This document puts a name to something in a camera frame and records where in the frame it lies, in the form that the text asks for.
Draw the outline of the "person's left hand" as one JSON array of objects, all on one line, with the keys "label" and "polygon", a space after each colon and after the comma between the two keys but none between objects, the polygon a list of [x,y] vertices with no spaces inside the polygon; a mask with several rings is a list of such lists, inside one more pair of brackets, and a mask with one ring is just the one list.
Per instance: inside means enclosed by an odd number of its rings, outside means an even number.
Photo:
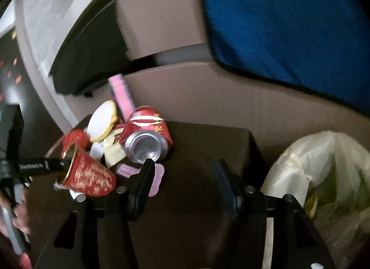
[{"label": "person's left hand", "polygon": [[[12,219],[12,224],[23,233],[30,235],[31,231],[29,228],[29,216],[27,210],[27,195],[28,188],[25,188],[23,189],[23,194],[21,198],[22,203],[14,208],[15,217]],[[10,208],[10,202],[6,199],[6,197],[2,193],[1,193],[1,207]],[[6,238],[9,238],[6,224],[4,223],[2,215],[1,215],[1,233]]]}]

